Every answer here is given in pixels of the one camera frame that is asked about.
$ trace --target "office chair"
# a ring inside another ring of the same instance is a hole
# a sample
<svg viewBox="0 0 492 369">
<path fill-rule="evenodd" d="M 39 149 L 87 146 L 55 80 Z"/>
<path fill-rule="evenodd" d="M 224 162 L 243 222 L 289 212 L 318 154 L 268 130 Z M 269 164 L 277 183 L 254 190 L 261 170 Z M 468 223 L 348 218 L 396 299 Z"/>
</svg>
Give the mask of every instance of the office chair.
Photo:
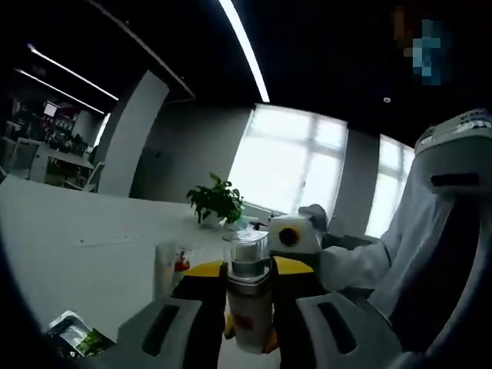
<svg viewBox="0 0 492 369">
<path fill-rule="evenodd" d="M 8 172 L 16 177 L 29 179 L 32 162 L 38 152 L 40 141 L 28 138 L 18 138 L 15 143 L 14 153 L 8 166 Z"/>
<path fill-rule="evenodd" d="M 85 183 L 82 186 L 79 186 L 78 184 L 72 183 L 70 181 L 65 181 L 63 187 L 65 188 L 71 188 L 72 190 L 79 190 L 79 191 L 86 191 L 86 192 L 97 192 L 98 190 L 98 183 L 99 183 L 99 178 L 101 177 L 101 172 L 106 166 L 106 163 L 103 161 L 99 162 L 94 170 L 92 171 L 91 175 L 89 176 L 88 180 L 85 181 Z"/>
</svg>

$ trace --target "white lab coat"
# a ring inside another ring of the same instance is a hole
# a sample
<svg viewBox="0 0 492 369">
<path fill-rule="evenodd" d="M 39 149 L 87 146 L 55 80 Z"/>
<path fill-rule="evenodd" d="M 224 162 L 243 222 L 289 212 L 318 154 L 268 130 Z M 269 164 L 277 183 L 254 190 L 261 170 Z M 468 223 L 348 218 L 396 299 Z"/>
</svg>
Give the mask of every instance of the white lab coat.
<svg viewBox="0 0 492 369">
<path fill-rule="evenodd" d="M 376 244 L 352 251 L 333 246 L 321 252 L 321 283 L 328 290 L 373 288 L 369 298 L 389 317 L 402 286 L 437 245 L 453 202 L 436 196 L 417 179 L 414 161 L 390 227 Z"/>
</svg>

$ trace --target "green plant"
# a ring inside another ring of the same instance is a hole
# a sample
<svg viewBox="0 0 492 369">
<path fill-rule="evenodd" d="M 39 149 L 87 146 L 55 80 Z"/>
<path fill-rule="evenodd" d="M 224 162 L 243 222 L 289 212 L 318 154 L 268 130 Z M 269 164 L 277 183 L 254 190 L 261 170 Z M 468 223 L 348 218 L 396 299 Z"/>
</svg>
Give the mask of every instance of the green plant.
<svg viewBox="0 0 492 369">
<path fill-rule="evenodd" d="M 227 223 L 234 223 L 241 216 L 243 198 L 237 188 L 231 189 L 230 181 L 223 181 L 218 175 L 210 173 L 210 178 L 214 180 L 214 186 L 194 186 L 186 194 L 190 198 L 191 206 L 194 206 L 194 213 L 197 215 L 198 223 L 206 219 L 213 211 L 220 219 Z"/>
</svg>

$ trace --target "white fabric sleeve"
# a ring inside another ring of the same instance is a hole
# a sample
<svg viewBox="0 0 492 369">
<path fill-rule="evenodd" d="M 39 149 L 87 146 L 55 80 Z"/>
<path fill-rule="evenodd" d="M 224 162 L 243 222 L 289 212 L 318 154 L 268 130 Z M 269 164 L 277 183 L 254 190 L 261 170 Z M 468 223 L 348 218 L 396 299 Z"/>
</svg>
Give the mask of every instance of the white fabric sleeve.
<svg viewBox="0 0 492 369">
<path fill-rule="evenodd" d="M 375 288 L 390 268 L 381 241 L 347 250 L 332 246 L 321 252 L 321 283 L 329 291 L 345 287 Z"/>
</svg>

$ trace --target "black ceiling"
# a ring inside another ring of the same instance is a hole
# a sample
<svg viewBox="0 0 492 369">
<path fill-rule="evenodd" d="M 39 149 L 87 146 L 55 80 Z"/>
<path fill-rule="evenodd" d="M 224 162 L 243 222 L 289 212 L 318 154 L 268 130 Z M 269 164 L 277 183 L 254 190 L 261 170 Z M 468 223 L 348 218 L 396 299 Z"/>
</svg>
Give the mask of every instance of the black ceiling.
<svg viewBox="0 0 492 369">
<path fill-rule="evenodd" d="M 23 5 L 22 42 L 121 96 L 150 68 L 166 83 L 168 101 L 190 94 L 143 48 L 83 0 Z M 448 81 L 423 85 L 394 41 L 393 5 L 234 0 L 273 105 L 341 118 L 360 130 L 412 145 L 429 125 L 490 105 L 490 13 L 475 1 L 414 11 L 414 20 L 444 20 L 451 44 Z M 261 102 L 246 58 L 218 0 L 100 0 L 125 22 L 198 100 Z M 45 80 L 103 111 L 114 101 L 25 48 L 18 65 L 45 70 Z M 390 97 L 391 103 L 383 102 Z"/>
</svg>

